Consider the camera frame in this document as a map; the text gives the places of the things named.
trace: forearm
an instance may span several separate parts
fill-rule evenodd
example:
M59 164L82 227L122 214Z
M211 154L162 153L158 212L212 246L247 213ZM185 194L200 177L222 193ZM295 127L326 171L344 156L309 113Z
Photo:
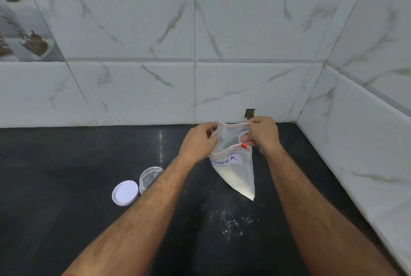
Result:
M177 157L65 273L78 276L145 275L170 222L193 164Z
M377 248L311 184L284 149L268 156L301 257L313 275L396 275Z

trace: plastic bag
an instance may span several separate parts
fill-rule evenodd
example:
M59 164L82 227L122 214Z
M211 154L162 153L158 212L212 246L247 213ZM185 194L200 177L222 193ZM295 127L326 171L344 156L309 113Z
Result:
M248 125L249 123L225 124L219 121L218 128L213 133L218 136L218 143L208 158L229 186L254 200L252 148L241 142L244 134L249 132Z

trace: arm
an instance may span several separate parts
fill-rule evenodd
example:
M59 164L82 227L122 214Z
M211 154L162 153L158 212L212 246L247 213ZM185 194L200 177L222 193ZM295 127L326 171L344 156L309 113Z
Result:
M153 185L69 266L77 276L142 276L166 232L181 188L193 166L218 142L207 137L217 123L191 129L178 156Z
M258 145L270 166L285 216L310 273L397 275L377 248L336 210L281 147L270 117L250 120L248 144Z

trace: white powder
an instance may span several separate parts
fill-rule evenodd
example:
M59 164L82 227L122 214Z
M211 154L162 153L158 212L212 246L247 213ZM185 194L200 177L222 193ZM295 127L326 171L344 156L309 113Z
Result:
M232 169L224 166L214 166L214 168L229 186L248 199L254 200L254 194L251 191L250 186L248 186Z

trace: black granite surface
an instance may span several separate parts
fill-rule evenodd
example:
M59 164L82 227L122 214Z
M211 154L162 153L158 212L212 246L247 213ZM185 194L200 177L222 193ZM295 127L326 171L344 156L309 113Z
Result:
M114 187L166 168L190 127L0 129L0 275L61 274L127 209L111 200ZM279 132L317 189L393 262L301 130ZM258 148L253 164L254 201L208 160L191 171L151 275L308 275Z

